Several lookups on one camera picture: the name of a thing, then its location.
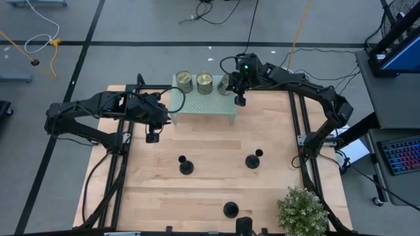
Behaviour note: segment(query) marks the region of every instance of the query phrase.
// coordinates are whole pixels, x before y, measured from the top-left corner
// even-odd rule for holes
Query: tin can
[[[189,71],[182,70],[175,75],[177,86],[185,93],[192,91],[192,76]]]
[[[208,72],[201,72],[197,75],[197,91],[202,95],[210,94],[213,91],[213,76]]]
[[[232,91],[227,91],[226,88],[229,86],[229,75],[223,75],[223,78],[220,80],[217,85],[217,90],[221,95],[229,95]]]

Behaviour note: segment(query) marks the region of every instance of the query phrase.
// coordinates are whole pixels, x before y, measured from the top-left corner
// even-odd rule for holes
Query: gray floor
[[[178,25],[178,21],[194,13],[197,2],[106,0],[93,40],[246,41],[254,0],[242,0],[231,19],[221,26],[202,21]],[[292,42],[305,2],[260,1],[251,40]],[[68,3],[66,9],[38,9],[60,24],[62,40],[82,41],[86,38],[98,0]],[[218,21],[224,18],[234,3],[216,0],[209,19]],[[379,0],[317,0],[312,4],[299,41],[363,43],[378,26],[380,17]],[[27,40],[39,33],[53,34],[55,31],[54,26],[30,9],[14,9],[4,1],[0,2],[0,30],[14,40]],[[53,79],[49,74],[49,60],[54,53],[51,47],[34,55],[46,71],[40,66],[32,67],[12,47],[5,51],[7,47],[0,47],[0,72],[32,73],[35,79],[30,84],[0,84],[0,100],[11,101],[15,110],[0,135],[0,235],[14,232],[49,139],[43,130],[45,111],[50,103],[62,101],[81,51],[79,46],[60,47],[55,62],[59,78]],[[149,84],[168,84],[172,74],[180,69],[220,74],[220,59],[242,50],[243,47],[90,47],[73,99],[88,98],[110,84],[134,83],[137,73],[143,74]],[[278,47],[248,49],[248,52],[258,54],[262,61],[273,64],[281,63],[289,51],[290,48]],[[234,69],[233,66],[232,62],[226,63],[226,68]],[[291,69],[306,69],[317,77],[334,78],[348,74],[355,66],[352,54],[300,51],[294,56]],[[372,112],[360,76],[352,80],[343,94],[355,107],[350,125]],[[96,125],[94,120],[82,121]],[[26,232],[71,228],[89,155],[89,147],[66,141],[57,143]],[[390,203],[382,208],[372,205],[370,198],[375,196],[375,188],[363,177],[349,172],[343,176],[343,184],[355,230],[381,235],[413,235],[417,231],[420,214]]]

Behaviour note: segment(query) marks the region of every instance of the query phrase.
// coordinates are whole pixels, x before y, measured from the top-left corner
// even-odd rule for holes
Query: black peg
[[[38,66],[38,65],[39,65],[39,60],[37,60],[37,59],[33,59],[33,60],[31,61],[31,65],[33,65],[33,66]]]
[[[187,161],[184,155],[179,156],[178,161],[180,163],[179,170],[182,174],[189,175],[194,170],[194,164],[191,161]]]
[[[223,207],[223,213],[227,218],[235,218],[239,213],[239,207],[234,202],[228,202]]]
[[[245,159],[245,164],[248,168],[255,169],[260,165],[259,157],[262,157],[264,152],[261,149],[255,150],[255,155],[249,155]]]

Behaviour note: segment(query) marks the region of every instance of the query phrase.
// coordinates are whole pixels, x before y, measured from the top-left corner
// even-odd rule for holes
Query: wooden tabletop
[[[108,90],[124,88],[115,85]],[[288,186],[303,187],[300,169],[291,166],[297,145],[289,96],[287,92],[249,91],[245,97],[247,105],[237,108],[233,126],[225,116],[179,115],[177,125],[165,126],[159,143],[147,144],[144,125],[135,125],[118,230],[165,231],[166,226],[172,226],[173,231],[235,232],[236,219],[223,214],[224,204],[233,201],[240,208],[238,217],[250,216],[256,232],[262,227],[270,233],[284,232],[278,227],[276,201],[286,196]],[[169,100],[166,92],[161,102],[169,107]],[[310,126],[316,130],[326,119],[322,107],[310,99],[306,106]],[[297,107],[303,132],[298,102]],[[117,121],[101,119],[98,128],[115,132]],[[256,149],[262,149],[264,155],[260,166],[252,170],[246,167],[245,158]],[[324,147],[321,153],[334,158],[333,148]],[[87,175],[104,154],[102,146],[93,148]],[[179,171],[180,155],[194,164],[189,176]],[[104,195],[110,159],[96,169],[89,182],[87,216]],[[323,158],[317,161],[325,201],[351,228],[337,164]],[[106,225],[110,225],[111,202]],[[81,223],[80,200],[74,225]]]

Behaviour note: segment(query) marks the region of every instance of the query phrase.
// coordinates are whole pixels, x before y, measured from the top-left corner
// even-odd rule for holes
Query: green leaves
[[[315,194],[299,187],[288,187],[289,194],[277,201],[279,225],[293,236],[321,236],[327,227],[328,212]]]

